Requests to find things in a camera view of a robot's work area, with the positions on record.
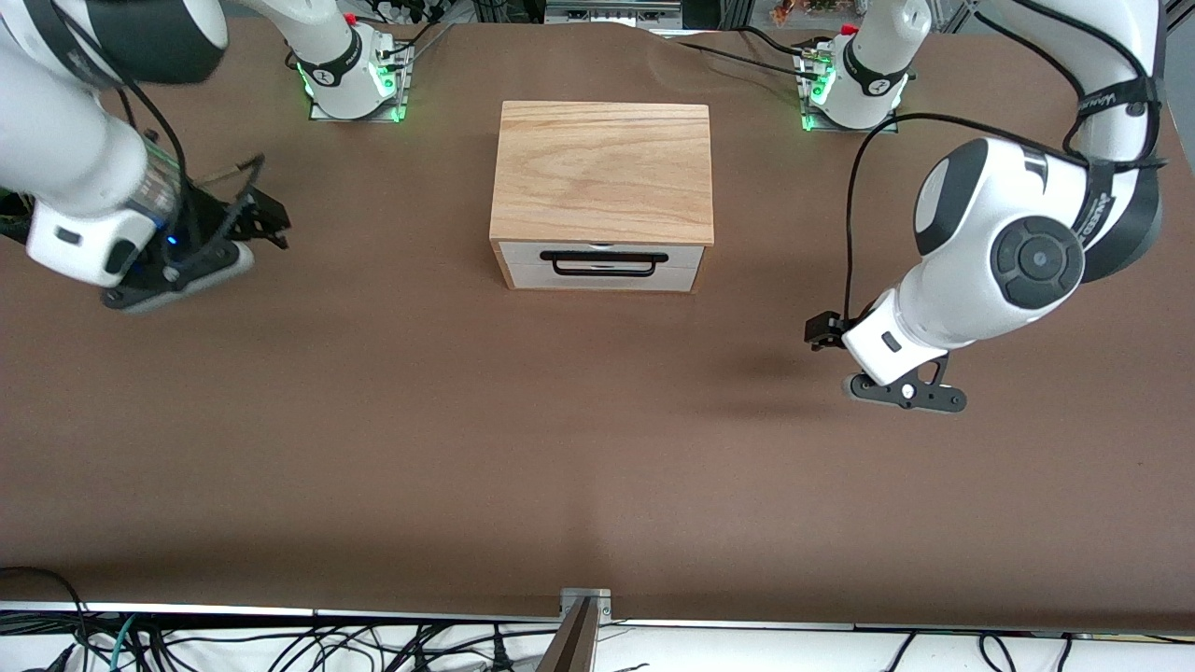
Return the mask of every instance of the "black drawer handle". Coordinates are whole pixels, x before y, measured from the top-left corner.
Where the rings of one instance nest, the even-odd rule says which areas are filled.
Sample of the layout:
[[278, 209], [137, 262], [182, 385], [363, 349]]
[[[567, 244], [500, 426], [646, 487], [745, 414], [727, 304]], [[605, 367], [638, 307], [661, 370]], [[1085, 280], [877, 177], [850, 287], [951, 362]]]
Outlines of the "black drawer handle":
[[[668, 261], [668, 255], [663, 252], [551, 252], [543, 251], [539, 258], [552, 262], [552, 270], [557, 275], [584, 275], [589, 277], [651, 277], [656, 271], [656, 264]], [[560, 268], [560, 262], [588, 262], [588, 263], [649, 263], [650, 268], [635, 270], [629, 268]]]

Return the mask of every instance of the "brown table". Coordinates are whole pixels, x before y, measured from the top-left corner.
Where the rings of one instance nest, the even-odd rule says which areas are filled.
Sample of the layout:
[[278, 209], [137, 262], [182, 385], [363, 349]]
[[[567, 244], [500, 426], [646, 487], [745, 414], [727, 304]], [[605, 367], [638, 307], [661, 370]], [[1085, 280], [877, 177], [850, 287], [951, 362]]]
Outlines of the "brown table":
[[[846, 401], [850, 356], [801, 342], [840, 303], [859, 136], [802, 132], [785, 75], [615, 25], [466, 25], [405, 122], [345, 126], [306, 121], [284, 51], [235, 20], [209, 84], [152, 94], [192, 173], [265, 152], [290, 251], [125, 317], [0, 246], [4, 563], [94, 600], [546, 615], [596, 586], [618, 618], [1195, 623], [1195, 183], [1169, 122], [1153, 251], [961, 352], [946, 417]], [[917, 67], [907, 110], [1053, 142], [1072, 118], [998, 37], [931, 37]], [[507, 291], [504, 99], [707, 103], [701, 292]], [[915, 263], [918, 187], [969, 136], [869, 152], [860, 300]]]

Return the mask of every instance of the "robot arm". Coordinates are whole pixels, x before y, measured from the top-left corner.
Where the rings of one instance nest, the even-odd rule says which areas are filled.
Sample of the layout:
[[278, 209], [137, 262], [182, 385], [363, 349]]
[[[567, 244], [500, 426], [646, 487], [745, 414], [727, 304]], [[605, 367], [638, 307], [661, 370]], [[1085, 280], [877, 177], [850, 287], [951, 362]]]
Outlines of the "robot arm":
[[[379, 75], [391, 36], [350, 25], [335, 0], [243, 4], [282, 31], [327, 115], [361, 117], [393, 97], [393, 84]], [[238, 240], [284, 244], [280, 204], [255, 191], [256, 208], [272, 210], [274, 225], [253, 220], [231, 230], [231, 206], [183, 185], [179, 166], [97, 102], [99, 90], [124, 84], [120, 75], [203, 81], [227, 37], [217, 0], [0, 0], [0, 184], [36, 198], [30, 257], [82, 282], [118, 288], [105, 303], [125, 310], [130, 295], [154, 295], [155, 287], [185, 295], [214, 283], [217, 271], [222, 280], [252, 265], [247, 246], [212, 238], [232, 231]], [[186, 234], [173, 234], [176, 228]], [[219, 253], [221, 262], [179, 264], [172, 251]], [[192, 285], [197, 280], [204, 282]]]
[[930, 172], [914, 218], [921, 263], [859, 319], [839, 323], [840, 343], [826, 332], [807, 338], [815, 349], [846, 347], [880, 386], [1036, 322], [1080, 282], [1139, 258], [1158, 233], [1157, 0], [993, 1], [1070, 73], [1080, 97], [1071, 135], [1081, 160], [981, 139]]

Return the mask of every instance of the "wooden lid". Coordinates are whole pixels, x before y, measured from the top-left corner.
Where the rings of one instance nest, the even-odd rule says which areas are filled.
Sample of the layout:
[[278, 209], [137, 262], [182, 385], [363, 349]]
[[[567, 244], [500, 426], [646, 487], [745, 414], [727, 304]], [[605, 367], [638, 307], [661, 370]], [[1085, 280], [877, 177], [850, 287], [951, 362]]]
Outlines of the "wooden lid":
[[504, 102], [490, 238], [712, 245], [709, 108]]

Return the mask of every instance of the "drawer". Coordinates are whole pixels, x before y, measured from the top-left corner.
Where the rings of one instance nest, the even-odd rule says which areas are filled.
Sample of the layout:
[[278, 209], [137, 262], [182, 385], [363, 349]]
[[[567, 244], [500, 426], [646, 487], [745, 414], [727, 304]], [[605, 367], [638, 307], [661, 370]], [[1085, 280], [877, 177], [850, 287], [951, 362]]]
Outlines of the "drawer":
[[618, 264], [581, 262], [559, 262], [556, 267], [551, 262], [534, 264], [507, 264], [510, 271], [510, 282], [515, 289], [641, 289], [645, 292], [691, 292], [693, 281], [697, 279], [695, 268], [669, 268], [666, 264], [656, 264], [651, 275], [645, 277], [620, 276], [620, 275], [560, 275], [564, 273], [594, 271], [598, 274], [608, 271], [641, 271], [650, 270], [650, 263], [636, 262]]
[[666, 268], [697, 268], [701, 264], [701, 245], [618, 245], [603, 243], [498, 243], [502, 258], [508, 265], [547, 264], [544, 252], [625, 252], [641, 255], [668, 255], [668, 261], [657, 264], [657, 273]]

